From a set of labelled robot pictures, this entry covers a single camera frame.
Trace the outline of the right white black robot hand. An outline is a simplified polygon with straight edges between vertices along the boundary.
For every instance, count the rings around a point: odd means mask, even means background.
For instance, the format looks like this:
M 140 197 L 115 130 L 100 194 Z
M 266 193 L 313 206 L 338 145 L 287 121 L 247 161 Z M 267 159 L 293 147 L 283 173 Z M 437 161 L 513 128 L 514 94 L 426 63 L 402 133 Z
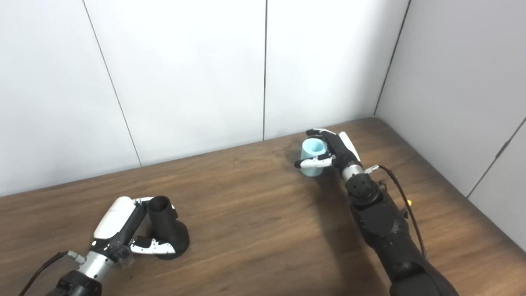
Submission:
M 327 129 L 309 129 L 305 133 L 310 139 L 322 140 L 327 146 L 327 152 L 295 161 L 296 168 L 311 169 L 333 166 L 345 170 L 348 167 L 357 166 L 360 170 L 364 170 L 360 157 L 345 132 L 337 134 Z

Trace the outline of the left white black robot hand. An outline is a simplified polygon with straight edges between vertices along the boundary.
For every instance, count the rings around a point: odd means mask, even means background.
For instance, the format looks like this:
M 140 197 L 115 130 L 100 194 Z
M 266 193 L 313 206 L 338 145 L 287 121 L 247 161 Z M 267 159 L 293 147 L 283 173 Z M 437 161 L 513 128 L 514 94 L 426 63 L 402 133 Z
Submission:
M 132 253 L 155 255 L 171 260 L 178 255 L 173 244 L 160 237 L 135 236 L 154 197 L 131 199 L 119 197 L 103 216 L 93 234 L 90 251 L 107 257 L 113 263 L 125 260 Z

